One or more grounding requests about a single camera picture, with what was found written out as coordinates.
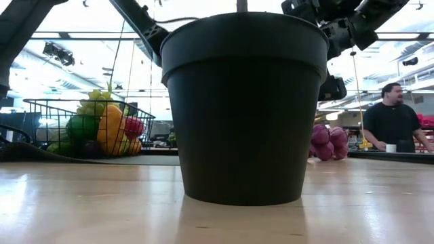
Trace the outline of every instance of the wooden table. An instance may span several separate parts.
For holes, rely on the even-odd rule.
[[[434,167],[309,163],[301,200],[184,196],[179,167],[0,163],[0,243],[432,243]]]

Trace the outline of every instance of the metal wire basket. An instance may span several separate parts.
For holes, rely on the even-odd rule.
[[[147,149],[143,145],[151,136],[155,118],[120,101],[24,101],[30,105],[30,116],[40,116],[32,120],[32,143],[51,153],[78,159],[140,154]]]

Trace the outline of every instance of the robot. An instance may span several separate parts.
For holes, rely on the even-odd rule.
[[[9,69],[53,6],[68,0],[12,0],[0,15],[0,99],[9,90]],[[161,66],[160,46],[169,31],[160,27],[135,0],[109,0],[142,39],[146,55]],[[285,0],[283,14],[302,18],[327,35],[328,60],[353,46],[364,50],[378,36],[375,30],[409,0]],[[319,90],[319,101],[339,100],[347,95],[342,78],[328,73]]]

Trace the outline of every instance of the white cup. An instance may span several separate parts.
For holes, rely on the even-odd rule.
[[[396,153],[396,145],[386,144],[386,153]]]

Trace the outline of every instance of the plastic pot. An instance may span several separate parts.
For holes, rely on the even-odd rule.
[[[226,205],[301,196],[328,40],[270,13],[204,18],[161,46],[185,193]]]

